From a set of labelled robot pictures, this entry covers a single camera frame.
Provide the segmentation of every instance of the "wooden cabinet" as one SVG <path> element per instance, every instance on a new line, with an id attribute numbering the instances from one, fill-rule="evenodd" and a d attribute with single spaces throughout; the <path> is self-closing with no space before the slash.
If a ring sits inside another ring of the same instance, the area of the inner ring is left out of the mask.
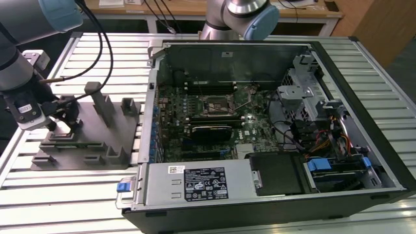
<path id="1" fill-rule="evenodd" d="M 332 36 L 356 36 L 386 67 L 416 34 L 416 0 L 334 0 L 345 14 Z"/>

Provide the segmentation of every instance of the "sticker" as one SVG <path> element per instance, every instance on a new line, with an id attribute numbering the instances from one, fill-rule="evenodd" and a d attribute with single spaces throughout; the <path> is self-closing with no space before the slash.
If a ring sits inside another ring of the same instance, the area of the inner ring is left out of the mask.
<path id="1" fill-rule="evenodd" d="M 17 110 L 18 110 L 20 114 L 29 112 L 32 110 L 32 105 L 30 104 L 24 105 L 21 107 L 18 107 Z"/>
<path id="2" fill-rule="evenodd" d="M 182 174 L 184 166 L 169 166 L 168 173 L 169 174 Z"/>
<path id="3" fill-rule="evenodd" d="M 138 13 L 138 14 L 142 14 L 144 11 L 125 11 L 125 13 Z"/>
<path id="4" fill-rule="evenodd" d="M 186 201 L 228 199 L 224 167 L 186 169 L 184 171 L 184 194 Z"/>
<path id="5" fill-rule="evenodd" d="M 222 52 L 221 57 L 222 58 L 232 58 L 233 57 L 233 53 L 232 52 Z"/>
<path id="6" fill-rule="evenodd" d="M 328 18 L 342 18 L 341 15 L 326 15 Z"/>

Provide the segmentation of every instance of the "robotic arm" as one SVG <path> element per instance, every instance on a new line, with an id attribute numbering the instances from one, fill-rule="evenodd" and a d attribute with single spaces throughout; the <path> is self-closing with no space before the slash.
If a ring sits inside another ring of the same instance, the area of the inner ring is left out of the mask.
<path id="1" fill-rule="evenodd" d="M 82 24 L 77 3 L 82 0 L 1 0 L 0 3 L 0 95 L 24 130 L 56 126 L 48 116 L 69 121 L 50 87 L 17 50 L 18 45 L 65 33 Z M 262 40 L 277 24 L 278 10 L 268 0 L 209 0 L 201 39 Z"/>
<path id="2" fill-rule="evenodd" d="M 74 0 L 2 0 L 0 7 L 0 94 L 24 130 L 50 122 L 40 104 L 57 100 L 16 46 L 82 24 Z"/>
<path id="3" fill-rule="evenodd" d="M 208 0 L 206 22 L 201 39 L 264 40 L 278 19 L 278 10 L 269 0 Z"/>

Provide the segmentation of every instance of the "metal bracket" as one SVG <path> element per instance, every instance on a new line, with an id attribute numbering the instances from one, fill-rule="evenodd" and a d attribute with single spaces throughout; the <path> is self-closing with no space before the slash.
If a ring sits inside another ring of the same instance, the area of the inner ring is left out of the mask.
<path id="1" fill-rule="evenodd" d="M 152 40 L 149 41 L 148 46 L 148 56 L 149 59 L 153 59 L 158 56 L 160 53 L 164 53 L 162 40 Z"/>

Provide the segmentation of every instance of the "red wire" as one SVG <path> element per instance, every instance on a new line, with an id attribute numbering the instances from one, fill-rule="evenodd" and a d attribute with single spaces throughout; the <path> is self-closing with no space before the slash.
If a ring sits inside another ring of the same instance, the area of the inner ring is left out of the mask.
<path id="1" fill-rule="evenodd" d="M 328 131 L 328 130 L 320 130 L 318 132 L 317 132 L 317 135 L 316 135 L 316 145 L 317 145 L 317 142 L 318 142 L 318 136 L 320 136 L 320 134 L 321 133 L 324 133 L 325 131 Z"/>

